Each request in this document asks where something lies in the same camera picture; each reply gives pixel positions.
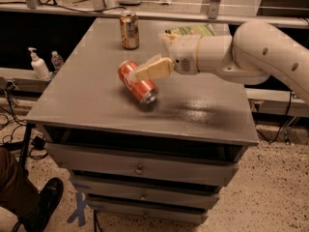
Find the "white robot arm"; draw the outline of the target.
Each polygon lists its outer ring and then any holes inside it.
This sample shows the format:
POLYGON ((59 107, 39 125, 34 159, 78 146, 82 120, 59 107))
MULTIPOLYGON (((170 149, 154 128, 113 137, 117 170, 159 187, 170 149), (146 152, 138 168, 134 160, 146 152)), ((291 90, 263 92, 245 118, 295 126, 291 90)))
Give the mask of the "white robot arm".
POLYGON ((309 103, 309 50, 276 27, 243 23, 231 35, 161 36, 168 55, 149 59, 130 76, 135 81, 179 74, 212 73, 224 80, 258 85, 273 76, 309 103))

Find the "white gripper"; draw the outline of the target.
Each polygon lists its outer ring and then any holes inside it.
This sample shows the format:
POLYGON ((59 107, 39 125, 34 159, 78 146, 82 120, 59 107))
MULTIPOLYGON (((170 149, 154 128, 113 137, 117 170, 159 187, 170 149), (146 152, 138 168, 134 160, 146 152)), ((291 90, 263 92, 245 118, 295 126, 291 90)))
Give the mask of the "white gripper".
POLYGON ((179 74, 197 74, 197 46, 199 36, 182 36, 159 33, 164 47, 168 47, 169 57, 162 57, 139 66, 133 73, 136 81, 161 79, 169 76, 173 70, 179 74))

